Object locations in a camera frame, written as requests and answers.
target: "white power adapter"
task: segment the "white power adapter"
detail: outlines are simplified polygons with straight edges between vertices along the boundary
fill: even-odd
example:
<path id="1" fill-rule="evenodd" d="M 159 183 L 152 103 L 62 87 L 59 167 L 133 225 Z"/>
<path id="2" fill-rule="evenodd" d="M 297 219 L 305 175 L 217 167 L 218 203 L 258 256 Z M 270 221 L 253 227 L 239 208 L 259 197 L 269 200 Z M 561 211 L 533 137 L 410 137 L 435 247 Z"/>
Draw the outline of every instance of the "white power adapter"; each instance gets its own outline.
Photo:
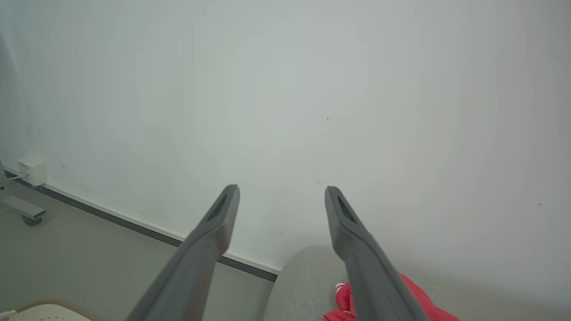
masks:
<path id="1" fill-rule="evenodd" d="M 34 186 L 47 183 L 46 164 L 43 159 L 33 156 L 18 160 L 18 171 L 24 176 L 22 180 Z"/>

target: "red cloth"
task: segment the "red cloth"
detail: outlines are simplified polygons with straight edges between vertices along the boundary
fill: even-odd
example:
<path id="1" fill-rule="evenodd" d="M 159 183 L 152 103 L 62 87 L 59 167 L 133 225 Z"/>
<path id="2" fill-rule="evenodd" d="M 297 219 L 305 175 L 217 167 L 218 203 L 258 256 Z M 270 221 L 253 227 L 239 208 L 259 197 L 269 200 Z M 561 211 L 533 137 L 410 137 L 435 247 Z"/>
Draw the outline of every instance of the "red cloth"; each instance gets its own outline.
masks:
<path id="1" fill-rule="evenodd" d="M 426 312 L 431 321 L 460 321 L 457 317 L 435 306 L 423 289 L 407 278 L 406 275 L 401 273 L 400 276 L 403 278 L 404 283 L 415 296 L 416 300 L 418 300 L 420 305 L 423 307 L 424 312 Z M 353 296 L 351 295 L 349 283 L 344 284 L 337 291 L 335 302 L 337 303 L 337 306 L 339 306 L 339 309 L 335 309 L 326 314 L 324 317 L 325 321 L 357 320 L 355 317 L 355 305 L 353 304 Z"/>

